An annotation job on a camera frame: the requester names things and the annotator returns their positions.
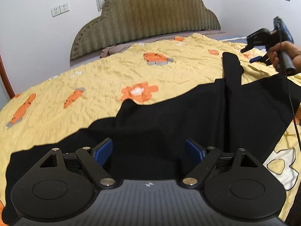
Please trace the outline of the white double wall socket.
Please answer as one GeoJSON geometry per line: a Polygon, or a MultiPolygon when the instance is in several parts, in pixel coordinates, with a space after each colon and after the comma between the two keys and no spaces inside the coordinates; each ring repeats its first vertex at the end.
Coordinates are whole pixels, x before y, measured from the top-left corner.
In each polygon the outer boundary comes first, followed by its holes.
{"type": "Polygon", "coordinates": [[[68,11],[69,11],[69,4],[65,3],[65,4],[62,4],[62,5],[52,8],[51,14],[52,14],[52,17],[56,17],[62,13],[66,13],[68,11]]]}

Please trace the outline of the yellow carrot print bedspread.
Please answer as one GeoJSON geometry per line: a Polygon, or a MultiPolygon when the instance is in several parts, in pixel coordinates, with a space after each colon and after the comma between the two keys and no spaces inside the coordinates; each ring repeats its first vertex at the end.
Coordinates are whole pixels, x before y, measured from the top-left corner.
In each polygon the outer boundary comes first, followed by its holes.
{"type": "Polygon", "coordinates": [[[240,59],[243,84],[275,74],[270,66],[249,64],[253,57],[265,54],[265,48],[241,53],[244,43],[216,40],[218,36],[210,31],[136,42],[121,53],[73,68],[11,99],[1,110],[1,224],[17,217],[8,186],[25,170],[19,164],[7,173],[13,153],[33,147],[45,150],[47,144],[98,119],[116,116],[126,99],[151,105],[213,83],[223,74],[223,52],[240,59]]]}

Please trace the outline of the black cloth garment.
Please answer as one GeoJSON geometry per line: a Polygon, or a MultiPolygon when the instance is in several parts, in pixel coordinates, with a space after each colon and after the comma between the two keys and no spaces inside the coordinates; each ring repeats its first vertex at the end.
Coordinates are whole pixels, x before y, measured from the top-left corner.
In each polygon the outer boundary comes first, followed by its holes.
{"type": "Polygon", "coordinates": [[[282,75],[242,84],[243,68],[235,54],[223,53],[222,79],[198,85],[190,91],[156,104],[138,105],[126,99],[115,117],[94,121],[45,150],[33,147],[15,152],[7,173],[19,164],[25,170],[9,183],[13,186],[52,148],[72,153],[113,141],[113,153],[105,164],[116,179],[179,179],[189,172],[184,142],[191,138],[224,152],[243,147],[264,162],[293,119],[300,105],[300,87],[282,75]]]}

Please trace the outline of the red-brown door frame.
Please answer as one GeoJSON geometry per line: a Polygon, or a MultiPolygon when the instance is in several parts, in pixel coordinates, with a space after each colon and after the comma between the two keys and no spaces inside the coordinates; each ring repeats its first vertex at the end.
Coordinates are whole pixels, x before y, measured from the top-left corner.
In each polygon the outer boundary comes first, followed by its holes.
{"type": "Polygon", "coordinates": [[[13,97],[15,97],[15,92],[14,92],[14,90],[11,86],[11,83],[9,81],[9,78],[7,76],[1,56],[0,56],[0,74],[1,74],[1,80],[4,84],[4,88],[5,88],[8,96],[10,97],[10,99],[12,99],[13,97]]]}

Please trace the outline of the olive upholstered headboard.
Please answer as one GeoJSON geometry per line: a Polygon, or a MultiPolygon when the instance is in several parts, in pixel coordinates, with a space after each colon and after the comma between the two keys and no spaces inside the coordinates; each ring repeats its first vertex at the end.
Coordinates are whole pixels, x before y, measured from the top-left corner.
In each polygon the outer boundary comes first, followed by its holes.
{"type": "Polygon", "coordinates": [[[77,33],[70,60],[138,39],[220,29],[202,0],[106,0],[101,15],[77,33]]]}

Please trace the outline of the grey brown pillow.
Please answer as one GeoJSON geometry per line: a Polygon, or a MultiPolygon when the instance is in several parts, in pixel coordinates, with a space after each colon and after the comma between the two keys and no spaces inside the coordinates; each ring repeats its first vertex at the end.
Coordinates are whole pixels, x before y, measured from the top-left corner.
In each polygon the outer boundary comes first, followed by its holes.
{"type": "Polygon", "coordinates": [[[118,45],[115,44],[113,46],[106,47],[106,48],[102,49],[102,51],[100,52],[100,58],[105,58],[110,55],[121,53],[121,52],[127,50],[132,45],[133,45],[133,43],[122,43],[122,44],[118,44],[118,45]]]}

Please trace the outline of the blue patterned bed sheet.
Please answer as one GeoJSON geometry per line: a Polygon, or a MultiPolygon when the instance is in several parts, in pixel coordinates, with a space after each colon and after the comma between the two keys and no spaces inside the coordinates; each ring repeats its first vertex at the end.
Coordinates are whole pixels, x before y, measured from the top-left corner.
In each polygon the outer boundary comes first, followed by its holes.
{"type": "Polygon", "coordinates": [[[233,42],[233,43],[244,43],[247,44],[246,36],[241,35],[220,35],[216,38],[216,40],[224,41],[224,42],[233,42]]]}

